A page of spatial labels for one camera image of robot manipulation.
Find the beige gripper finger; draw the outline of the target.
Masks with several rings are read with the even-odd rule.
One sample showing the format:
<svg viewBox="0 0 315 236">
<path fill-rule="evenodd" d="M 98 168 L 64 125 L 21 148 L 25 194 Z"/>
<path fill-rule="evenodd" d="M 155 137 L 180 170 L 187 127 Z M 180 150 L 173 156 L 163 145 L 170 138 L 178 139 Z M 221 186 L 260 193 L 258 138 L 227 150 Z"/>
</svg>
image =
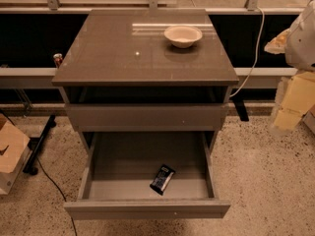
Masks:
<svg viewBox="0 0 315 236">
<path fill-rule="evenodd" d="M 298 73 L 279 82 L 271 127 L 277 132 L 292 131 L 315 105 L 315 74 Z"/>
<path fill-rule="evenodd" d="M 285 54 L 286 41 L 289 33 L 289 29 L 283 30 L 265 45 L 264 51 L 271 54 Z"/>
</svg>

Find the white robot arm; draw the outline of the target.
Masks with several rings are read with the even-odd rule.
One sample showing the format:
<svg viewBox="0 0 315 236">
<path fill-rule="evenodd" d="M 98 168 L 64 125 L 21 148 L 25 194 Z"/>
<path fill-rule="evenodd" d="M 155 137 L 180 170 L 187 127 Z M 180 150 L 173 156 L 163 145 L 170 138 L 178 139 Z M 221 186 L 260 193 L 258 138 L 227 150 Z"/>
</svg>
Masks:
<svg viewBox="0 0 315 236">
<path fill-rule="evenodd" d="M 315 105 L 315 0 L 288 29 L 268 42 L 264 51 L 283 54 L 286 64 L 297 70 L 290 79 L 281 79 L 271 115 L 271 128 L 288 133 Z"/>
</svg>

